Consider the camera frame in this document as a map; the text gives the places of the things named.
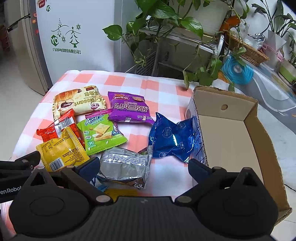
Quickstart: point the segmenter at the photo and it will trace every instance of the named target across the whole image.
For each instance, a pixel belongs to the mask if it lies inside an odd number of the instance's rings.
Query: green planter
[[[290,84],[296,79],[296,69],[285,59],[281,64],[279,72]]]

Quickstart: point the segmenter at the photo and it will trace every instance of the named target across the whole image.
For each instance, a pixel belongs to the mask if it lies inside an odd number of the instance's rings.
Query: blue coiled rope
[[[225,77],[235,84],[246,85],[253,78],[253,69],[246,65],[240,65],[233,56],[229,56],[222,66]]]

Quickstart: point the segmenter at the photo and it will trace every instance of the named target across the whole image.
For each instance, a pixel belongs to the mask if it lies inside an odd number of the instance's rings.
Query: red snack package
[[[68,110],[49,127],[45,129],[37,129],[36,134],[42,137],[43,142],[47,142],[54,138],[60,138],[64,128],[69,126],[82,144],[83,148],[85,148],[84,138],[80,137],[74,114],[75,113],[73,109]]]

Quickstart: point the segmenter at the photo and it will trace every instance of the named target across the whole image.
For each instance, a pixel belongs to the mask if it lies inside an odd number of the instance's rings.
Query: yo logo
[[[54,46],[57,46],[59,44],[59,40],[57,39],[57,37],[55,35],[53,35],[51,38],[50,38],[52,44]]]

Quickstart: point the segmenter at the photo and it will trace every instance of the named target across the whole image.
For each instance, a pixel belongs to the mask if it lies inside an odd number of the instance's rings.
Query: christmas tree print
[[[56,30],[53,30],[52,32],[56,32],[56,31],[57,31],[57,35],[58,35],[59,37],[61,37],[62,33],[61,33],[61,30],[60,30],[60,29],[61,29],[62,27],[64,27],[64,26],[68,27],[68,25],[62,25],[61,19],[59,18],[58,28],[57,28]]]
[[[77,44],[79,44],[79,42],[77,41],[77,36],[75,34],[80,34],[80,33],[74,31],[73,26],[72,26],[72,30],[69,30],[67,33],[69,33],[69,32],[71,32],[71,35],[72,35],[71,38],[70,38],[71,39],[70,44],[73,44],[73,48],[77,48]]]

